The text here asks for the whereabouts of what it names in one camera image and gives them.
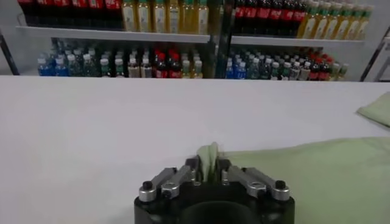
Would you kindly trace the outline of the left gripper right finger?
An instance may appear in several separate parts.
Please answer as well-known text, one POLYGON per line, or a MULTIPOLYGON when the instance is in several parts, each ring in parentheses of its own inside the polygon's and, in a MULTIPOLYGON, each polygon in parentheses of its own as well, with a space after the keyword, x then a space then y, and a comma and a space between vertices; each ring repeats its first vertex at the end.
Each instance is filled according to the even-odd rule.
POLYGON ((227 158, 217 157, 216 171, 220 174, 223 185, 238 182, 251 197, 260 198, 261 195, 268 194, 277 201, 290 199, 290 189, 285 181, 274 180, 254 167, 239 168, 227 158))

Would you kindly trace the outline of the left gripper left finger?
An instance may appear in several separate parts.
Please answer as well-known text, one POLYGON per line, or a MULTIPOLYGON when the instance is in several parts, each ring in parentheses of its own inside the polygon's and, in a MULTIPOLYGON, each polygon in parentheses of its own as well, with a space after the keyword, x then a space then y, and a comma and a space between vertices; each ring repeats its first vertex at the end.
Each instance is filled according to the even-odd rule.
POLYGON ((158 175, 149 181, 144 181, 138 191, 138 199, 143 203, 150 203, 158 196, 168 199, 176 198, 180 194, 180 187, 184 183, 194 186, 201 184, 201 161, 199 156, 188 158, 179 169, 176 167, 164 168, 158 175))

